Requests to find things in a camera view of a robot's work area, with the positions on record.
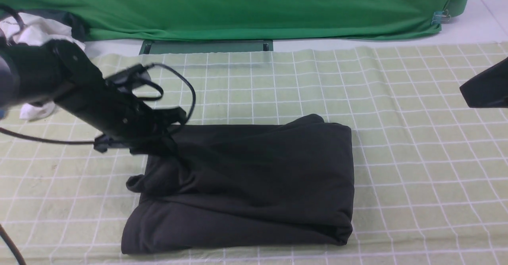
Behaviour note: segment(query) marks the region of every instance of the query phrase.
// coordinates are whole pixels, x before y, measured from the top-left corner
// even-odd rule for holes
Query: light green tablecloth
[[[174,66],[198,92],[195,124],[283,124],[317,113],[352,127],[354,234],[345,247],[122,256],[122,229],[138,199],[125,181],[143,173],[145,157],[6,136],[0,136],[0,221],[29,264],[502,265],[508,113],[469,109],[459,85],[507,55],[507,43],[492,43],[94,60],[105,75],[140,61]],[[156,107],[188,108],[190,93],[178,79],[165,71],[151,75],[167,91]],[[97,134],[64,111],[33,123],[17,115],[0,124],[64,140]],[[11,261],[0,248],[0,263]]]

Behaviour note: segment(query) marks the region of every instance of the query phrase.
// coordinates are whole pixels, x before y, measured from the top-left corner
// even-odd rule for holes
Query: black cable
[[[94,144],[94,141],[61,141],[61,140],[51,140],[51,139],[44,139],[39,137],[33,137],[28,136],[12,131],[8,131],[5,128],[0,127],[0,133],[9,135],[15,138],[24,139],[24,140],[30,140],[34,142],[43,142],[43,143],[49,143],[49,144],[60,144],[60,145],[90,145]]]
[[[196,91],[192,87],[192,84],[189,83],[189,81],[185,77],[183,77],[183,75],[180,75],[180,73],[178,73],[172,67],[166,66],[165,64],[161,64],[161,63],[153,63],[150,66],[158,66],[158,67],[164,68],[164,69],[169,70],[170,72],[174,73],[174,75],[176,75],[179,79],[182,80],[182,82],[184,82],[187,85],[187,87],[190,90],[190,93],[192,93],[192,104],[190,105],[190,109],[189,109],[189,113],[187,114],[187,118],[180,125],[179,129],[176,129],[175,131],[171,132],[171,133],[176,133],[176,132],[180,131],[180,129],[183,128],[183,126],[185,126],[185,124],[187,124],[189,119],[191,119],[192,113],[194,112],[194,107],[196,106]]]
[[[192,104],[190,106],[189,113],[187,114],[187,117],[185,118],[185,120],[178,127],[173,129],[172,131],[169,131],[168,133],[164,133],[163,135],[148,136],[148,137],[144,137],[144,138],[137,139],[137,140],[112,141],[115,144],[126,144],[126,143],[133,143],[133,142],[148,142],[148,141],[151,141],[151,140],[159,139],[159,138],[161,138],[161,137],[163,137],[165,135],[175,134],[175,133],[181,131],[181,129],[185,126],[185,124],[187,124],[187,122],[191,118],[191,115],[194,112],[194,107],[196,106],[196,91],[194,90],[194,87],[192,87],[192,84],[187,79],[185,79],[185,77],[183,77],[183,75],[178,73],[175,69],[173,69],[170,66],[166,66],[164,64],[153,63],[153,64],[150,64],[149,66],[147,66],[146,69],[148,70],[148,69],[153,68],[155,66],[164,68],[164,69],[169,70],[170,72],[174,73],[174,75],[176,75],[179,79],[181,79],[189,87],[190,92],[192,93]],[[40,137],[28,136],[28,135],[16,133],[16,132],[13,132],[13,131],[8,131],[7,129],[2,128],[2,127],[0,127],[0,133],[5,134],[5,135],[9,135],[9,136],[12,136],[12,137],[15,137],[15,138],[19,138],[19,139],[30,140],[30,141],[33,141],[33,142],[42,142],[42,143],[47,143],[47,144],[60,144],[60,145],[109,144],[108,142],[97,142],[96,143],[95,141],[91,141],[91,140],[89,140],[89,141],[51,140],[51,139],[45,139],[45,138],[40,138]]]
[[[14,255],[14,258],[16,258],[16,261],[18,261],[19,265],[27,265],[25,262],[23,256],[19,252],[16,245],[14,245],[14,242],[12,242],[12,239],[9,237],[5,229],[0,225],[0,236],[4,240],[5,244],[7,244],[7,247],[11,250],[12,254]]]

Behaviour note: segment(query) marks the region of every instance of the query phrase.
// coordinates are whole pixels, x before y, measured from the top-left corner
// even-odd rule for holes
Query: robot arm
[[[171,70],[190,87],[190,83],[168,66],[135,65],[111,77],[103,78],[84,52],[74,43],[52,40],[43,46],[14,45],[0,48],[0,109],[19,104],[56,105],[98,129],[94,149],[129,148],[132,154],[172,155],[176,144],[171,134],[178,131],[192,114],[182,108],[152,109],[135,88],[148,84],[161,95],[163,90],[147,77],[149,68]]]

